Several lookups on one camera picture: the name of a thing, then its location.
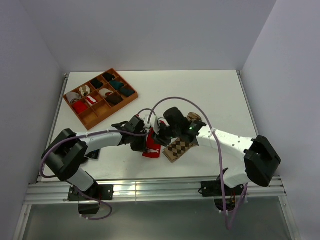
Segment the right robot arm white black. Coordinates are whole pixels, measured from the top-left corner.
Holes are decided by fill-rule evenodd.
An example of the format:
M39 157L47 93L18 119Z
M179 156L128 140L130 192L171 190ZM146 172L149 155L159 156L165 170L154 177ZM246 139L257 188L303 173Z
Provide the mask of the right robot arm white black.
M187 119L177 107L168 109L163 117L166 123L155 126L152 135L157 144L166 147L172 139L179 138L185 143L213 148L239 160L235 166L222 172L223 176L216 183L220 194L227 195L238 185L249 182L260 187L270 185L281 158L266 137L242 137L209 127L202 120Z

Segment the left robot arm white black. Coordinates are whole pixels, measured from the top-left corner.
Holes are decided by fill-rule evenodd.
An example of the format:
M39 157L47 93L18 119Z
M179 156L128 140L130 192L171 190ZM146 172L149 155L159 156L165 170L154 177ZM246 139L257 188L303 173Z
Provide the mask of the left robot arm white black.
M81 168L86 155L103 148L127 144L135 151L142 152L147 149L147 135L144 121L137 115L130 121L113 124L103 131L76 133L69 128L64 129L43 153L40 175L50 178L44 174L46 165L54 173L54 178L71 184L86 200L97 198L101 194L101 188Z

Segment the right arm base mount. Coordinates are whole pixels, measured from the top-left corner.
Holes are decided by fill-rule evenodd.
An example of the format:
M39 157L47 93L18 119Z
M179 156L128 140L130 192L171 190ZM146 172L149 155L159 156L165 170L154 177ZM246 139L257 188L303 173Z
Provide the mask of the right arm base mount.
M206 197L222 197L222 187L220 180L202 181L198 193ZM234 188L224 186L226 196L226 209L233 211L236 207L236 196L240 196L244 190L244 185L237 185Z

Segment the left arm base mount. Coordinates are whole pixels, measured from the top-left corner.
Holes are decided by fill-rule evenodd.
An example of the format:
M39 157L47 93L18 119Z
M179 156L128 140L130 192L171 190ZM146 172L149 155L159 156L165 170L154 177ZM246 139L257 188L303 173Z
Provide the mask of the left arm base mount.
M106 202L113 199L114 185L94 183L87 191L79 191L75 186L69 188L67 200L78 202L78 213L82 218L88 220L103 220L108 218L112 212L112 206ZM109 212L105 216L96 216L103 207L107 207Z

